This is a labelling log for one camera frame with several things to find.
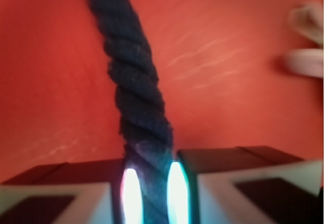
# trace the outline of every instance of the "orange wall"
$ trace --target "orange wall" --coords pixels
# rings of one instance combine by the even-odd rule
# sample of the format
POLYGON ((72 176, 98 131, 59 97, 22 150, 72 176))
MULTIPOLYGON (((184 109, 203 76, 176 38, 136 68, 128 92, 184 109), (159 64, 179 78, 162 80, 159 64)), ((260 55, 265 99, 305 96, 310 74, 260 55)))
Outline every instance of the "orange wall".
MULTIPOLYGON (((302 1, 131 0, 175 148, 262 144, 322 158, 322 80, 278 65, 314 46, 286 25, 302 1)), ((87 0, 0 0, 0 180, 122 156, 108 61, 87 0)))

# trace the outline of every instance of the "led light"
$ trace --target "led light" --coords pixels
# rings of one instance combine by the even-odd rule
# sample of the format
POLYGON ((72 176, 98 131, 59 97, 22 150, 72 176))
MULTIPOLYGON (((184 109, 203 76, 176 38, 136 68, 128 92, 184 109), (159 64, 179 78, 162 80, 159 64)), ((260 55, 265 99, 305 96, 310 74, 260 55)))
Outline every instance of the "led light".
POLYGON ((121 182, 121 209, 124 224, 143 224, 143 203, 136 171, 128 168, 121 182))
POLYGON ((189 223, 188 181, 179 162, 173 162, 168 176, 168 215, 170 224, 189 223))

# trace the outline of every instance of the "green light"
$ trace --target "green light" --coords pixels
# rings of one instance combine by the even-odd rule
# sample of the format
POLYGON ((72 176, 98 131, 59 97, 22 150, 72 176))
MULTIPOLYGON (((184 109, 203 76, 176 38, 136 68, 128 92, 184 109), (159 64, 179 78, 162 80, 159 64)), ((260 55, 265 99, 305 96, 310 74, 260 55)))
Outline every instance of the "green light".
POLYGON ((188 180, 179 162, 173 162, 168 176, 168 216, 170 224, 189 224, 188 180))

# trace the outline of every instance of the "twisted rope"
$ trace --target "twisted rope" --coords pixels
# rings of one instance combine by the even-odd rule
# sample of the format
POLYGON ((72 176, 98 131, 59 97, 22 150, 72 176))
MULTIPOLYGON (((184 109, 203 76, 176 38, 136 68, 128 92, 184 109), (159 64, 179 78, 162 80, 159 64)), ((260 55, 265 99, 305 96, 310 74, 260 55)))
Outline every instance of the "twisted rope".
POLYGON ((127 166, 137 171, 141 184, 144 223, 168 223, 172 128, 157 88, 150 45, 129 0, 90 0, 90 8, 105 37, 104 51, 112 58, 108 73, 117 84, 127 166))

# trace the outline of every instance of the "hand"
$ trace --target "hand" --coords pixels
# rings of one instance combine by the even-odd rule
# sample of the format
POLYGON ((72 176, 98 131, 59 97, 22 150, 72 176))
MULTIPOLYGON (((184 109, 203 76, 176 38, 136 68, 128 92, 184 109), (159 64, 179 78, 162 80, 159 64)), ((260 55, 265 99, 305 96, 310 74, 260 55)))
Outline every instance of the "hand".
POLYGON ((299 34, 316 42, 318 49, 299 49, 286 57, 287 67, 295 73, 323 78, 323 7, 308 2, 289 14, 290 26, 299 34))

